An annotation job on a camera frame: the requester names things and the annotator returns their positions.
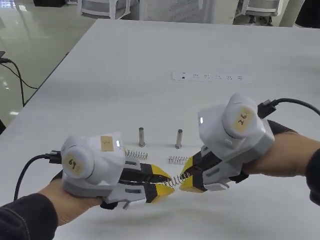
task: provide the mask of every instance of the glossy floor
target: glossy floor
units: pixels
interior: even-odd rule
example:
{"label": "glossy floor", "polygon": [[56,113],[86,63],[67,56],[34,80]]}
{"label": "glossy floor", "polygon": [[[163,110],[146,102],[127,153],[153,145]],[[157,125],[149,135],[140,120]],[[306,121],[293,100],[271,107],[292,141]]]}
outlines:
{"label": "glossy floor", "polygon": [[[18,65],[26,82],[38,87],[95,20],[78,15],[74,5],[35,7],[28,1],[0,0],[0,51]],[[25,98],[34,91],[24,87]],[[21,109],[20,83],[0,65],[0,119],[7,126]]]}

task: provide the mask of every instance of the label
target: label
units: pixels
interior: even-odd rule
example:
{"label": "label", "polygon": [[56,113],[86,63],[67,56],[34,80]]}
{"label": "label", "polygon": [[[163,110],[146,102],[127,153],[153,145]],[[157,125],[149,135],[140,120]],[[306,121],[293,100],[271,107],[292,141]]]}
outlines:
{"label": "label", "polygon": [[233,127],[239,132],[243,133],[247,127],[249,126],[249,123],[253,117],[253,112],[250,108],[243,106],[241,110],[238,113],[238,116],[233,122]]}
{"label": "label", "polygon": [[84,167],[79,161],[72,155],[67,154],[62,161],[62,165],[64,168],[67,168],[71,173],[75,176],[80,176],[84,171]]}
{"label": "label", "polygon": [[101,151],[102,152],[113,152],[114,142],[112,136],[101,136]]}

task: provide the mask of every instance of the cable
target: cable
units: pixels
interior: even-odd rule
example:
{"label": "cable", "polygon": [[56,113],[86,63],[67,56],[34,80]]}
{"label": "cable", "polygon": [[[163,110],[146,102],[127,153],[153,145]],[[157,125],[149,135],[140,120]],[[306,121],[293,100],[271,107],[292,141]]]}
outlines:
{"label": "cable", "polygon": [[42,155],[38,155],[38,156],[31,158],[23,167],[23,169],[20,173],[20,176],[18,178],[18,181],[16,182],[16,186],[15,186],[15,190],[14,190],[14,197],[13,197],[14,201],[18,199],[20,185],[21,185],[22,179],[24,178],[24,176],[26,174],[26,171],[28,170],[30,165],[38,159],[49,159],[50,164],[61,164],[61,162],[62,162],[60,151],[52,151],[51,153],[42,154]]}
{"label": "cable", "polygon": [[22,182],[22,179],[24,178],[25,174],[26,174],[26,171],[27,169],[30,167],[30,165],[35,162],[36,160],[38,159],[48,159],[49,158],[49,155],[48,154],[43,154],[43,155],[38,155],[38,156],[35,156],[33,158],[31,158],[26,164],[25,166],[23,167],[21,173],[20,173],[20,176],[18,178],[18,181],[16,182],[16,186],[15,186],[15,190],[14,190],[14,197],[13,197],[13,201],[17,200],[18,199],[18,194],[19,194],[19,190],[20,190],[20,185],[21,185],[21,182]]}
{"label": "cable", "polygon": [[[17,78],[19,78],[19,75],[16,74],[10,67],[4,65],[3,63],[0,63],[0,65],[2,65],[3,67],[9,69]],[[29,85],[28,83],[26,83],[23,79],[21,79],[21,81],[22,81],[27,87],[29,87],[29,88],[31,88],[31,89],[36,89],[36,90],[38,89],[37,87],[30,86],[30,85]]]}
{"label": "cable", "polygon": [[277,106],[280,103],[292,103],[292,104],[298,104],[304,107],[307,107],[308,109],[313,110],[316,114],[320,116],[320,110],[316,108],[315,106],[311,105],[310,103],[307,103],[305,101],[301,101],[298,99],[292,99],[292,98],[279,98],[277,100],[273,100],[273,105]]}
{"label": "cable", "polygon": [[280,103],[292,103],[292,104],[298,104],[304,107],[307,107],[308,109],[313,110],[316,114],[320,116],[320,110],[316,108],[315,106],[311,105],[310,103],[307,103],[305,101],[301,101],[298,99],[293,98],[279,98],[275,99],[273,101],[267,100],[258,105],[258,116],[261,119],[266,118],[270,114],[272,114],[276,109],[276,106]]}
{"label": "cable", "polygon": [[24,86],[23,86],[23,83],[22,83],[22,77],[21,77],[21,74],[20,74],[20,70],[19,70],[17,64],[15,64],[14,61],[12,61],[12,60],[10,60],[8,58],[0,58],[0,64],[6,64],[6,63],[13,64],[15,69],[16,69],[16,71],[18,72],[18,77],[20,79],[22,106],[24,107],[26,105],[26,103],[25,103],[25,93],[24,93]]}

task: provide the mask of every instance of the human hand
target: human hand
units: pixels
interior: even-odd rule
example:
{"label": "human hand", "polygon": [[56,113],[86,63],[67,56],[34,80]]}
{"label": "human hand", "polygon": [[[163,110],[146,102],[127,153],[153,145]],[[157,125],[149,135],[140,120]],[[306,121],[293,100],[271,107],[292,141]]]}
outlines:
{"label": "human hand", "polygon": [[244,164],[242,171],[248,175],[304,176],[312,155],[320,149],[320,142],[294,132],[280,133],[274,138],[271,149],[259,159]]}
{"label": "human hand", "polygon": [[55,179],[39,194],[46,196],[53,204],[58,217],[58,225],[62,226],[76,219],[87,210],[102,203],[99,197],[76,197],[63,190],[62,180]]}

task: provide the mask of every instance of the spring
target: spring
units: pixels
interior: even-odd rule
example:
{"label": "spring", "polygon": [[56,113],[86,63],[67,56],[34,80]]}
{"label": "spring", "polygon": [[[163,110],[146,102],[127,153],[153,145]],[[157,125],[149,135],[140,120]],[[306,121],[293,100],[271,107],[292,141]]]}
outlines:
{"label": "spring", "polygon": [[142,152],[142,151],[133,151],[133,150],[127,149],[125,151],[125,156],[135,158],[137,160],[148,160],[148,153]]}
{"label": "spring", "polygon": [[187,156],[168,156],[168,163],[175,165],[184,165],[189,157]]}
{"label": "spring", "polygon": [[174,177],[171,177],[170,180],[168,181],[165,181],[163,182],[162,184],[167,186],[167,187],[170,187],[170,188],[173,188],[175,186],[178,186],[180,184],[183,184],[184,181],[190,177],[191,175],[187,172],[183,173],[182,175],[177,175],[177,176],[174,176]]}

